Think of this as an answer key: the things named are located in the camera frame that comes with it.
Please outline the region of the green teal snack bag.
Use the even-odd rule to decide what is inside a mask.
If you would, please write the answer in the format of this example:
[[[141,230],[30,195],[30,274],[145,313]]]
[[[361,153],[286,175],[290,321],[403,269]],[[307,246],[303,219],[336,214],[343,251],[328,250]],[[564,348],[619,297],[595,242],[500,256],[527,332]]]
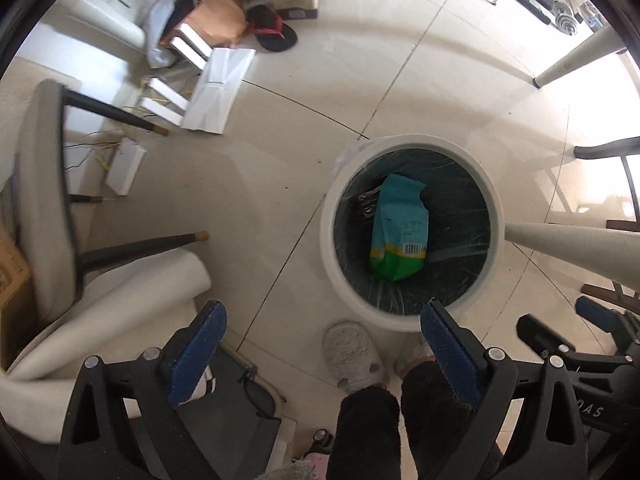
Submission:
[[[390,174],[380,188],[374,214],[370,266],[376,278],[398,282],[424,267],[428,211],[421,200],[425,185]]]

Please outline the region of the white round trash bin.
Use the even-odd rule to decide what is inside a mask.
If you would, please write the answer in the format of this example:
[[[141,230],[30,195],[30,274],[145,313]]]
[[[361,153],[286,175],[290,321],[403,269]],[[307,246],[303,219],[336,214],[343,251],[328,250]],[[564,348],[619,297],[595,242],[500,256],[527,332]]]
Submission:
[[[500,200],[480,164],[417,133],[349,144],[320,217],[320,254],[337,295],[399,333],[418,330],[428,300],[469,309],[495,273],[503,237]]]

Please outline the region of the white table leg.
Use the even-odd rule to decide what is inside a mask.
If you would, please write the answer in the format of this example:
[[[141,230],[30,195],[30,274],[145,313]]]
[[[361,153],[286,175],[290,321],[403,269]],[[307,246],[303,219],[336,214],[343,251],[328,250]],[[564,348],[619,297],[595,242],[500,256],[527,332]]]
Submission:
[[[504,238],[639,290],[639,234],[589,226],[506,222]]]

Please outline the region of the black trouser right leg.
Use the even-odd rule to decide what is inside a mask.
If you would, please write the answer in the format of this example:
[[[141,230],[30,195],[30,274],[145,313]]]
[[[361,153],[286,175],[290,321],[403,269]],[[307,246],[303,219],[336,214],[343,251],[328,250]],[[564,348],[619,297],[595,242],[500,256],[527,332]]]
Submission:
[[[408,371],[400,407],[419,479],[426,479],[462,439],[470,404],[459,401],[434,360]]]

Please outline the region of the black trouser leg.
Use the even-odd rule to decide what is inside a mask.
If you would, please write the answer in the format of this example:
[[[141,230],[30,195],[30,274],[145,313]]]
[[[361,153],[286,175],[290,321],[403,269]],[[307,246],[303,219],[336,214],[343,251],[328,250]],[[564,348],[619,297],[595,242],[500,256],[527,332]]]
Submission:
[[[434,360],[408,371],[400,407],[419,479],[426,479],[462,439],[470,404],[459,401]]]
[[[399,404],[375,385],[346,396],[336,423],[327,479],[399,479]]]

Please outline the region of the grey left slipper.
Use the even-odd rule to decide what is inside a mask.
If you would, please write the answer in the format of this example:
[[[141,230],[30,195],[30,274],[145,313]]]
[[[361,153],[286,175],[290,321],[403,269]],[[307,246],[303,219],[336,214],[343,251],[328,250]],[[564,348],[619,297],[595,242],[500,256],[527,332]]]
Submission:
[[[334,382],[346,394],[388,384],[378,349],[359,323],[347,321],[329,327],[322,337],[322,353]]]

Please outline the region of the black trouser left leg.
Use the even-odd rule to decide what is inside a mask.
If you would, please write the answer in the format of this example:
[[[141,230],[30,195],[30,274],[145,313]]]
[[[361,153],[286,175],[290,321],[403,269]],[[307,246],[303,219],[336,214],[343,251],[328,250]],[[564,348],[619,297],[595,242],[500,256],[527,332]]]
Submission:
[[[336,423],[327,479],[399,479],[399,404],[375,385],[346,396]]]

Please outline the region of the white padded stool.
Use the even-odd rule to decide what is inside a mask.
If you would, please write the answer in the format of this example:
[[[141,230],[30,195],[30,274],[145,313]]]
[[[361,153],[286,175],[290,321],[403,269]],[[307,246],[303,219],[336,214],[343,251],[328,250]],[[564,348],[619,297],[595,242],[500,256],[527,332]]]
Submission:
[[[40,320],[51,322],[82,296],[88,273],[209,239],[206,231],[142,240],[82,252],[70,205],[64,166],[67,107],[166,136],[168,130],[110,104],[46,79],[35,88],[18,134],[14,164],[18,247],[32,268]]]

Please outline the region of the red black sandal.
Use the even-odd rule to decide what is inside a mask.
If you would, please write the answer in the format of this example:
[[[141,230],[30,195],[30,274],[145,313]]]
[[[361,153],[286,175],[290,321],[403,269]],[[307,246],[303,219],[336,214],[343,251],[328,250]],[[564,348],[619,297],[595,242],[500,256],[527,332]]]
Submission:
[[[246,12],[248,29],[269,52],[284,52],[297,44],[294,29],[268,6],[253,6]]]

